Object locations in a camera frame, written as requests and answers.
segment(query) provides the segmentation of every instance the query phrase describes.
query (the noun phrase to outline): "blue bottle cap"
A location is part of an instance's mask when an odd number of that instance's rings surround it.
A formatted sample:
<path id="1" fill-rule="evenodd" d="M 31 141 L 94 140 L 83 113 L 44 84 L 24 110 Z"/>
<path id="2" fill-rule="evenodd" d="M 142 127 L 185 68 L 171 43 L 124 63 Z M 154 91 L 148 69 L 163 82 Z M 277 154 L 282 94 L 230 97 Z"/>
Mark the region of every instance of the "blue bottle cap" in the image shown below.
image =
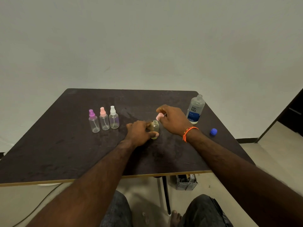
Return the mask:
<path id="1" fill-rule="evenodd" d="M 211 135 L 216 135 L 217 132 L 218 132 L 218 131 L 217 131 L 217 129 L 215 129 L 215 128 L 213 128 L 213 129 L 210 130 L 210 134 L 211 134 Z"/>

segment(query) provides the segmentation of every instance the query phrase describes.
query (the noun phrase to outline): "pink spray cap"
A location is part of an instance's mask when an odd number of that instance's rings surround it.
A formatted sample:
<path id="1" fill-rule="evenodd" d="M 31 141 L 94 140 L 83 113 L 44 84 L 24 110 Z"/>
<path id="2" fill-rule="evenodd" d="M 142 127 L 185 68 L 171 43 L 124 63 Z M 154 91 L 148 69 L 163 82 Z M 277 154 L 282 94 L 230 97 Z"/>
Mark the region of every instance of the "pink spray cap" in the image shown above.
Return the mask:
<path id="1" fill-rule="evenodd" d="M 106 116 L 106 112 L 105 112 L 105 110 L 104 110 L 104 107 L 101 107 L 101 108 L 100 108 L 100 116 L 101 116 L 101 117 L 105 117 L 105 116 Z"/>
<path id="2" fill-rule="evenodd" d="M 94 111 L 93 109 L 89 109 L 89 117 L 93 118 L 95 117 L 96 115 L 94 114 Z"/>
<path id="3" fill-rule="evenodd" d="M 157 115 L 156 120 L 159 121 L 159 117 L 164 117 L 163 113 L 160 112 L 160 113 Z"/>

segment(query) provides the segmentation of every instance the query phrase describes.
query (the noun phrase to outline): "grey crate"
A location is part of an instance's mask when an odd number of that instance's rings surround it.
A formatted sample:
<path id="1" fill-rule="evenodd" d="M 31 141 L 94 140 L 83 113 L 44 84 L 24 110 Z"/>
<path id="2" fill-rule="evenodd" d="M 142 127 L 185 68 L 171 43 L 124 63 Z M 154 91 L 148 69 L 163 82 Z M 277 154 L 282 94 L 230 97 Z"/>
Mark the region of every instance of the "grey crate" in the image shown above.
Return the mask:
<path id="1" fill-rule="evenodd" d="M 178 175 L 176 175 L 177 183 L 176 183 L 176 190 L 193 190 L 196 185 L 198 185 L 196 176 L 194 175 L 195 182 L 194 183 L 181 183 L 179 181 Z"/>

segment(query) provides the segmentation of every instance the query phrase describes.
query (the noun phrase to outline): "table surface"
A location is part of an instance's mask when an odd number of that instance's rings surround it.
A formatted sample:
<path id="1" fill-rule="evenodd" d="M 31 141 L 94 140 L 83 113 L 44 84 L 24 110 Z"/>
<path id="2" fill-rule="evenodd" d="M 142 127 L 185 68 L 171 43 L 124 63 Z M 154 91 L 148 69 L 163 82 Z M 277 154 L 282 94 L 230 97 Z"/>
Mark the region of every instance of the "table surface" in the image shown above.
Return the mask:
<path id="1" fill-rule="evenodd" d="M 186 114 L 195 91 L 67 89 L 0 161 L 0 185 L 68 182 L 79 178 L 124 139 L 126 124 L 154 120 L 162 104 L 180 107 Z M 109 114 L 114 105 L 118 129 L 93 133 L 89 109 Z M 253 164 L 210 107 L 196 126 L 216 143 Z M 218 130 L 210 137 L 212 128 Z M 135 149 L 124 177 L 211 172 L 195 149 L 160 124 L 160 136 Z"/>

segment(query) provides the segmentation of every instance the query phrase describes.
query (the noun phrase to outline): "clear plastic bottle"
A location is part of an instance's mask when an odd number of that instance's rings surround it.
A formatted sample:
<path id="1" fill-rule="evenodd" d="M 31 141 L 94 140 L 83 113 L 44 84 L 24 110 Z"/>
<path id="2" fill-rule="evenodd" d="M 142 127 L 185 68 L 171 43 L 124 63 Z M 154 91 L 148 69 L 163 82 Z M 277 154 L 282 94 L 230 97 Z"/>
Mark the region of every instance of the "clear plastic bottle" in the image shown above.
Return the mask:
<path id="1" fill-rule="evenodd" d="M 149 126 L 150 131 L 156 131 L 159 133 L 159 123 L 157 120 L 154 120 L 150 126 Z"/>
<path id="2" fill-rule="evenodd" d="M 97 133 L 100 131 L 100 126 L 98 122 L 97 116 L 94 114 L 92 109 L 89 110 L 89 123 L 91 125 L 93 133 Z"/>
<path id="3" fill-rule="evenodd" d="M 108 116 L 104 110 L 104 107 L 100 108 L 100 122 L 101 122 L 101 127 L 103 130 L 106 131 L 109 129 Z"/>
<path id="4" fill-rule="evenodd" d="M 198 95 L 197 97 L 191 99 L 186 114 L 186 117 L 191 122 L 191 124 L 196 124 L 198 122 L 204 106 L 205 101 L 202 99 L 202 95 Z"/>
<path id="5" fill-rule="evenodd" d="M 109 115 L 109 123 L 111 124 L 112 129 L 119 127 L 119 117 L 116 113 L 115 107 L 111 106 L 111 114 Z"/>

